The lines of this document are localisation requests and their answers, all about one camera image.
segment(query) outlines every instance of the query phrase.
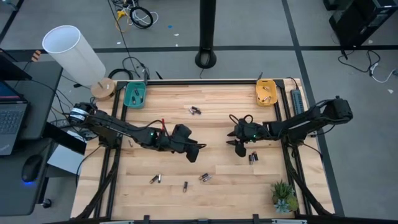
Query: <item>black pole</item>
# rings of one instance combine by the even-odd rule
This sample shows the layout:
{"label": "black pole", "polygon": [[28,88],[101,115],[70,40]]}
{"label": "black pole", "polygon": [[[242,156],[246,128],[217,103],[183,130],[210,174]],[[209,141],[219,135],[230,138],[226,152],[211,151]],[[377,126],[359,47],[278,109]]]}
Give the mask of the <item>black pole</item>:
{"label": "black pole", "polygon": [[200,46],[195,63],[200,68],[211,68],[217,62],[213,50],[216,21],[216,0],[200,0]]}

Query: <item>wooden tabletop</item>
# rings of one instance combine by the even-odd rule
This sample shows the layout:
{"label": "wooden tabletop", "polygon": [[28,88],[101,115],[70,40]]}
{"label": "wooden tabletop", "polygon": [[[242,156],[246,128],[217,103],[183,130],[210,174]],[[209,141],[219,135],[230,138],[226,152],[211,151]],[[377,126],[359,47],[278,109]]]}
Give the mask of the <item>wooden tabletop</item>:
{"label": "wooden tabletop", "polygon": [[[290,90],[295,85],[292,80],[284,81],[291,114],[294,114]],[[296,81],[305,96],[300,80]],[[257,123],[276,120],[274,107],[258,106],[255,95],[255,85],[148,86],[145,107],[128,109],[126,121],[135,126],[145,126],[164,118],[170,133],[176,124],[184,124],[192,130],[190,137],[206,143],[207,147],[200,150],[195,163],[190,163],[185,154],[143,149],[132,139],[133,147],[130,147],[129,138],[123,137],[112,220],[142,220],[144,215],[150,215],[151,220],[237,219],[252,218],[254,213],[258,213],[260,218],[293,217],[293,213],[276,213],[271,199],[271,185],[281,179],[287,182],[280,141],[247,144],[248,154],[257,151],[259,156],[259,161],[252,166],[247,156],[237,156],[234,147],[225,143],[233,139],[227,137],[234,128],[229,114],[237,118],[251,114]],[[119,100],[118,118],[123,96],[124,90]],[[111,114],[113,100],[98,102],[99,110]],[[279,104],[285,119],[280,93]],[[200,108],[202,114],[192,116],[188,112],[191,106]],[[160,125],[154,124],[153,127],[160,128]],[[318,149],[315,138],[308,137],[305,143]],[[90,141],[86,155],[97,147],[98,140]],[[319,154],[306,146],[300,146],[299,150],[308,188],[329,212],[333,212]],[[83,163],[71,217],[82,212],[97,191],[103,156],[104,149],[101,148]],[[213,178],[200,182],[198,177],[204,173]],[[151,178],[157,174],[162,174],[162,182],[150,184]],[[185,181],[188,189],[183,193]],[[296,190],[300,210],[304,213],[297,185]],[[107,199],[108,192],[103,197],[102,215],[105,214]]]}

